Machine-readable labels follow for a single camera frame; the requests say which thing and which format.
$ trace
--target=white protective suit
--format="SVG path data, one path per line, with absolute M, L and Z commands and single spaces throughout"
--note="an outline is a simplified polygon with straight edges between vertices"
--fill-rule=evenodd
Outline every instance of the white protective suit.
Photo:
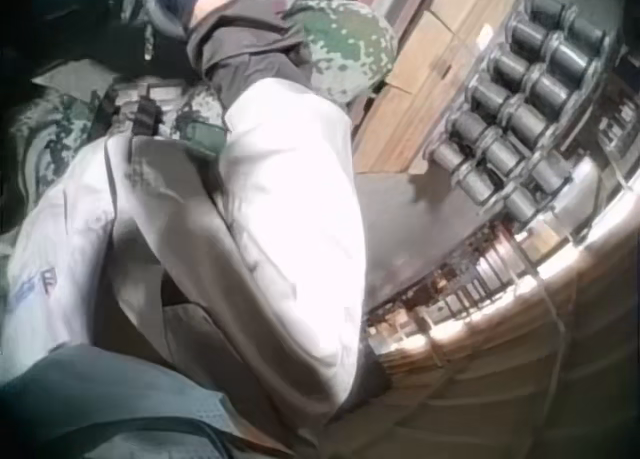
M 54 348 L 92 343 L 105 285 L 175 364 L 160 299 L 169 274 L 287 422 L 315 427 L 346 398 L 365 277 L 350 121 L 303 86 L 263 79 L 226 122 L 220 191 L 206 185 L 213 166 L 203 174 L 177 141 L 125 131 L 80 152 L 20 232 L 3 381 Z

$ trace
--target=floor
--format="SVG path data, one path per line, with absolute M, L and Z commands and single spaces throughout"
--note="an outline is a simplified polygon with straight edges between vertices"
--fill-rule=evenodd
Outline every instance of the floor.
M 622 13 L 622 0 L 563 1 L 576 3 L 594 24 L 609 29 Z M 160 41 L 154 60 L 145 63 L 140 31 L 115 30 L 94 47 L 91 59 L 62 66 L 40 82 L 87 100 L 118 74 L 190 75 L 184 53 L 175 46 Z M 450 191 L 448 176 L 436 167 L 425 176 L 358 176 L 356 186 L 367 236 L 367 307 L 424 275 L 483 222 L 464 194 Z

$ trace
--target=gray sleeve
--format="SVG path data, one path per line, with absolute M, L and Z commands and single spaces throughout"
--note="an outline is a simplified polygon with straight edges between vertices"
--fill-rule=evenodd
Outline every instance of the gray sleeve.
M 310 87 L 310 54 L 302 31 L 282 19 L 269 1 L 236 0 L 213 11 L 191 31 L 187 52 L 225 109 L 261 79 Z

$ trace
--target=camouflage uniform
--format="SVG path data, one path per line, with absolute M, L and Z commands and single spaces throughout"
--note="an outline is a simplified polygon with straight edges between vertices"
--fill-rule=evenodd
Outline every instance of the camouflage uniform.
M 286 14 L 302 27 L 308 40 L 314 90 L 336 104 L 346 106 L 391 70 L 396 38 L 386 21 L 367 6 L 348 1 L 300 1 Z M 165 118 L 170 134 L 197 148 L 219 152 L 225 144 L 223 111 L 213 91 L 200 84 L 181 102 L 177 113 Z M 95 106 L 43 88 L 38 99 L 8 115 L 5 130 L 9 144 L 3 144 L 2 157 L 9 167 L 3 165 L 2 170 L 9 170 L 10 177 L 3 178 L 0 203 L 0 299 L 21 219 L 87 143 Z

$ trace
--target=wall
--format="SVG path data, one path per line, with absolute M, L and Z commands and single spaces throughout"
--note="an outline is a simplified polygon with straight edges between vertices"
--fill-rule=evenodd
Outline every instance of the wall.
M 441 344 L 446 368 L 430 354 L 386 357 L 393 389 L 332 424 L 324 454 L 638 457 L 637 196 L 634 207 L 636 224 L 586 248 L 571 274 L 545 285 L 567 326 L 562 361 L 540 290 L 517 297 L 492 321 Z

